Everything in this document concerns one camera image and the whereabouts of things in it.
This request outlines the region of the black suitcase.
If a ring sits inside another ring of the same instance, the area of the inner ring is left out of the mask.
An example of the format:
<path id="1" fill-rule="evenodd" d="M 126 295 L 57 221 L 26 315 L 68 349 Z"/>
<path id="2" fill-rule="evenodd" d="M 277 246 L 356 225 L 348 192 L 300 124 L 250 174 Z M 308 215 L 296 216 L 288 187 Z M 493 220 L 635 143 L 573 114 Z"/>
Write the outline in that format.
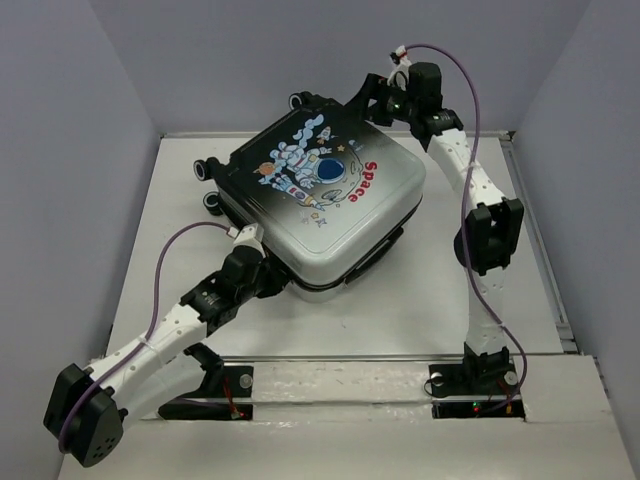
<path id="1" fill-rule="evenodd" d="M 309 92 L 234 150 L 198 159 L 205 205 L 238 227 L 256 223 L 293 290 L 323 302 L 392 248 L 423 196 L 423 161 L 333 99 Z"/>

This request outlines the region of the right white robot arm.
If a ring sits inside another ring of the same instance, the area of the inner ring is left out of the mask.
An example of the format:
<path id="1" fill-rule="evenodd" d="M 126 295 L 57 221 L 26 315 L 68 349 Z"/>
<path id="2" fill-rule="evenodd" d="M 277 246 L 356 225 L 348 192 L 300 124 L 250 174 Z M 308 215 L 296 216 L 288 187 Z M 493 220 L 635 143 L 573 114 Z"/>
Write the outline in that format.
<path id="1" fill-rule="evenodd" d="M 468 139 L 458 115 L 445 108 L 441 85 L 436 64 L 407 63 L 387 77 L 368 74 L 347 107 L 378 126 L 406 123 L 461 201 L 454 252 L 467 277 L 468 330 L 461 361 L 430 366 L 426 392 L 436 398 L 486 395 L 492 388 L 513 392 L 518 376 L 500 311 L 525 209 L 480 165 L 477 142 Z"/>

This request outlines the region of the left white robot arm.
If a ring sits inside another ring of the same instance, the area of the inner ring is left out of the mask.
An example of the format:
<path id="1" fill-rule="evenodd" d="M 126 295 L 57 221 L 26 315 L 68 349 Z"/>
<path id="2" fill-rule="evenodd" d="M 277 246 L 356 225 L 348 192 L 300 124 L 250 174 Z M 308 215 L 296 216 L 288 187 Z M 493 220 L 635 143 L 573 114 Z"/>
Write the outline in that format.
<path id="1" fill-rule="evenodd" d="M 270 255 L 237 246 L 220 270 L 204 277 L 145 333 L 85 367 L 71 363 L 57 375 L 43 424 L 58 449 L 83 467 L 101 462 L 119 443 L 140 388 L 175 360 L 195 360 L 186 381 L 209 395 L 221 383 L 216 355 L 203 342 L 254 298 L 279 294 L 289 276 Z"/>

